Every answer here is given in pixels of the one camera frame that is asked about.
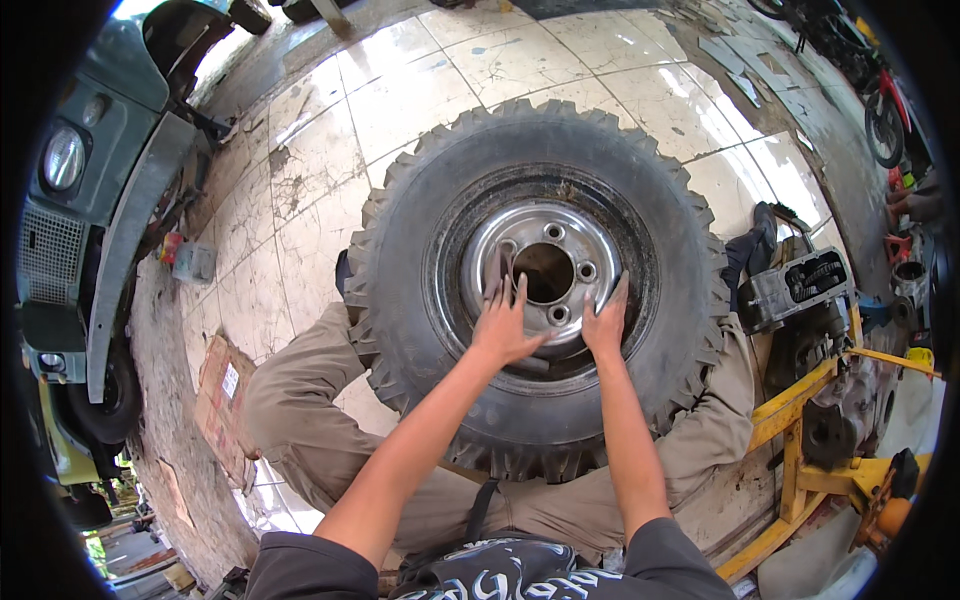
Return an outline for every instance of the vehicle headlight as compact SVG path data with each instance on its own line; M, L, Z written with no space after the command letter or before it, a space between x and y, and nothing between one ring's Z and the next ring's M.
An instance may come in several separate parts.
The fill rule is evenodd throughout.
M84 141L71 127L59 128L43 155L43 177L50 187L61 192L77 181L84 169Z

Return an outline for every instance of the black strap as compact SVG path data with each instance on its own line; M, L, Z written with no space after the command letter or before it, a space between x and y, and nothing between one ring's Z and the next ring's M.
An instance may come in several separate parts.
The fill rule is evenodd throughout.
M483 521L487 518L487 509L490 508L490 499L496 490L496 485L500 483L499 479L490 478L487 483L480 487L477 497L473 500L473 507L470 509L470 519L467 521L467 531L464 533L464 543L480 540L480 530L483 528Z

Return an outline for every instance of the hand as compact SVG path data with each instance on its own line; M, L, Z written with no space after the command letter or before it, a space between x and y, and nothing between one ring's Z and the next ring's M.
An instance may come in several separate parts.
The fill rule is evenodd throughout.
M630 290L630 272L624 271L613 290L607 305L600 314L590 292L584 294L584 324L581 330L584 343L593 352L597 362L612 356L620 357L620 341L623 338L623 315L627 310L627 292Z
M497 286L492 300L485 300L483 312L473 329L471 349L491 359L498 369L502 369L521 358L534 353L544 342L554 337L553 332L528 338L523 335L523 307L527 303L527 275L520 274L519 290L514 305L510 298L514 286L510 276L503 277Z

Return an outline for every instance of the motorcycle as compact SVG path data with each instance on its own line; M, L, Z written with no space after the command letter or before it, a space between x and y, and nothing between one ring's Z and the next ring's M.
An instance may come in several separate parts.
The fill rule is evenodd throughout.
M873 33L862 19L851 21L837 0L747 0L760 14L785 21L800 36L794 53L809 41L865 98L864 132L876 162L893 169L913 132L906 97L897 85Z

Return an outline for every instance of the khaki pants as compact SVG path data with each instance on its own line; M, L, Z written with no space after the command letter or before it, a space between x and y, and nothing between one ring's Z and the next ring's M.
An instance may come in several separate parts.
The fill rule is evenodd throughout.
M724 348L693 411L657 440L667 497L676 506L714 467L747 449L754 379L736 315L721 322ZM246 419L271 466L317 510L327 512L382 442L360 430L334 398L364 372L348 339L347 310L330 304L307 331L264 363L246 394ZM461 538L480 485L437 467L404 507L394 548L401 555ZM623 547L623 521L608 468L569 483L501 482L484 533L516 528L573 546L587 561Z

